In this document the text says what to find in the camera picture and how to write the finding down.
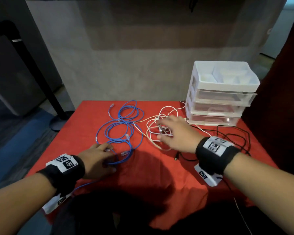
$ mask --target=stand base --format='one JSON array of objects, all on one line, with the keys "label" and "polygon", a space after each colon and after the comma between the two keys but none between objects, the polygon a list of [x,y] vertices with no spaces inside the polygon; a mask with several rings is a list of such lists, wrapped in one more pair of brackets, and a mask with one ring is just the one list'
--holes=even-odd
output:
[{"label": "stand base", "polygon": [[49,128],[52,131],[59,132],[73,113],[74,113],[74,110],[65,111],[65,114],[67,115],[66,120],[62,120],[60,119],[58,115],[56,115],[50,120]]}]

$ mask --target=wrist strap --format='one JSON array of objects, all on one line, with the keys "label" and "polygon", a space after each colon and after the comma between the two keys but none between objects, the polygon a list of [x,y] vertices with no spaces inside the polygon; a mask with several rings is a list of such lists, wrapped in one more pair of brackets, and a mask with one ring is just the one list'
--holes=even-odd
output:
[{"label": "wrist strap", "polygon": [[61,193],[61,197],[71,193],[76,181],[85,175],[83,161],[74,155],[63,154],[46,164],[46,167],[37,173],[43,174],[57,189],[55,196]]},{"label": "wrist strap", "polygon": [[199,166],[208,174],[223,175],[224,169],[240,150],[222,138],[205,137],[196,148]]}]

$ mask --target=red tablecloth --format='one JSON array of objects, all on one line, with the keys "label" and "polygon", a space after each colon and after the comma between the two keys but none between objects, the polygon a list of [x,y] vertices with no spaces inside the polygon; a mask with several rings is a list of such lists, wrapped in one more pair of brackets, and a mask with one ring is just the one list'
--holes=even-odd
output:
[{"label": "red tablecloth", "polygon": [[[114,118],[118,118],[117,113],[124,101],[83,101],[63,129],[48,146],[46,151],[35,163],[28,175],[45,167],[45,164],[57,156],[67,153],[77,155],[81,151],[89,148],[95,142],[98,128],[111,120],[108,115],[110,105],[114,103],[110,113]],[[145,112],[145,118],[157,115],[162,107],[173,106],[180,108],[180,102],[137,102],[137,107]],[[185,117],[184,109],[178,110],[179,114]],[[142,130],[146,131],[146,121],[138,124]],[[239,121],[238,127],[250,132],[243,121]],[[111,130],[111,136],[124,134],[123,126],[117,126]],[[104,130],[98,136],[100,143],[106,142]],[[237,129],[222,127],[223,133],[236,133],[244,135]],[[277,167],[270,156],[266,153],[252,133],[250,154],[268,165]],[[133,146],[141,140],[141,135],[136,131],[131,138]],[[233,136],[232,140],[243,144],[242,139]],[[117,153],[128,150],[126,143],[114,144]],[[196,162],[188,162],[180,158],[175,161],[176,151],[160,151],[155,148],[147,138],[137,148],[130,160],[121,164],[118,171],[101,182],[78,189],[75,193],[87,193],[94,189],[117,189],[125,191],[140,200],[151,205],[165,205],[165,211],[152,219],[150,225],[154,228],[168,229],[179,219],[187,217],[189,214],[202,209],[207,203],[232,200],[233,195],[226,184],[222,181],[216,187],[209,187],[204,180],[194,170]],[[185,154],[185,157],[195,158],[193,154]],[[90,180],[79,180],[76,186],[90,182]],[[230,184],[235,195],[243,199],[244,196]]]}]

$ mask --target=cable connector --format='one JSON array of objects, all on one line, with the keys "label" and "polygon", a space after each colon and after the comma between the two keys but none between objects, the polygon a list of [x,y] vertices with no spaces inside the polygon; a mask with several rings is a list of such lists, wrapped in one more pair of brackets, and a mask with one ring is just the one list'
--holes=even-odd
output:
[{"label": "cable connector", "polygon": [[129,153],[129,151],[125,151],[121,153],[121,156],[124,157],[125,155],[127,155]]}]

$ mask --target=white tag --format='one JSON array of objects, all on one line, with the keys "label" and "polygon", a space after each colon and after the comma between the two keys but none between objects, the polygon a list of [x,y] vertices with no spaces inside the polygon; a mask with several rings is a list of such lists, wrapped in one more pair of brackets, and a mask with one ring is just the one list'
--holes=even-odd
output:
[{"label": "white tag", "polygon": [[227,147],[232,146],[233,143],[226,141],[222,138],[213,136],[207,139],[207,141],[204,143],[203,147],[205,149],[210,150],[214,154],[218,155],[219,157],[222,156],[224,151]]},{"label": "white tag", "polygon": [[198,174],[204,179],[204,181],[211,187],[216,186],[219,184],[219,182],[222,180],[223,176],[219,174],[213,174],[209,175],[207,172],[205,172],[199,164],[197,164],[195,167],[195,170],[198,172]]},{"label": "white tag", "polygon": [[49,200],[47,204],[43,206],[43,210],[45,211],[45,214],[49,214],[53,210],[55,210],[60,204],[62,204],[67,198],[69,198],[71,194],[72,193],[64,197],[60,197],[61,194],[58,194],[57,196],[52,197],[51,200]]},{"label": "white tag", "polygon": [[46,166],[48,165],[55,165],[62,173],[64,173],[68,169],[78,165],[78,163],[71,155],[62,154],[54,160],[47,162]]}]

